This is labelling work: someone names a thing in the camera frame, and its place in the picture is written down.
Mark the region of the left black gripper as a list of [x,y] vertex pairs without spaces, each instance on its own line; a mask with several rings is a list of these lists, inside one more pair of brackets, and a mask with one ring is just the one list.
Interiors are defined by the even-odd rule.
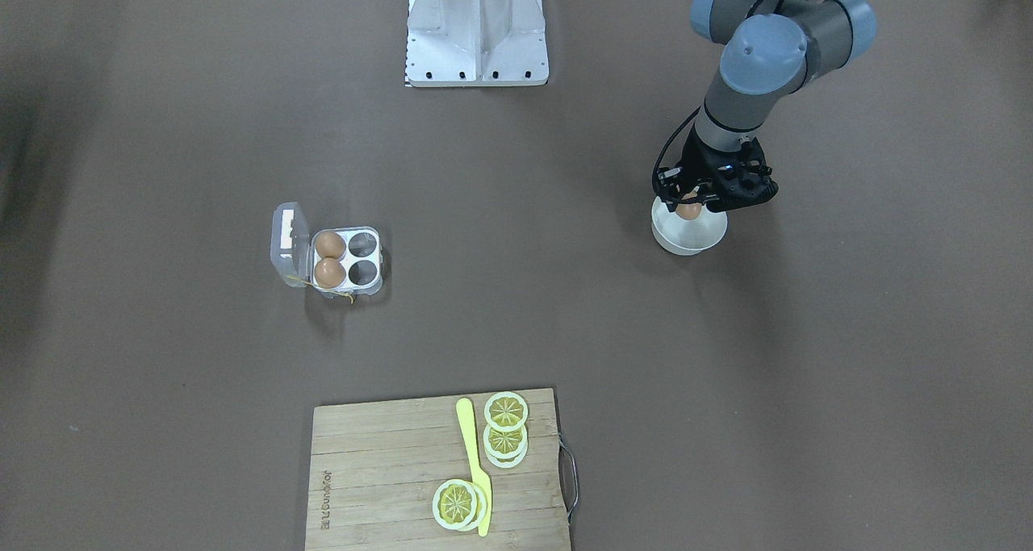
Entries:
[[691,128],[681,158],[674,166],[663,166],[668,148],[665,145],[655,164],[655,195],[668,213],[681,204],[697,204],[713,213],[733,211],[766,204],[778,194],[758,140],[723,152],[705,145]]

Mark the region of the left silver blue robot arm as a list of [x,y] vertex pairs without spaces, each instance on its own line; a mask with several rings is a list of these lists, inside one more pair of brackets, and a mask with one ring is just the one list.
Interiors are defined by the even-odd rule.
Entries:
[[690,24],[722,48],[701,105],[680,125],[681,158],[650,184],[668,212],[712,213],[774,198],[759,140],[779,100],[859,58],[877,19],[867,0],[692,0]]

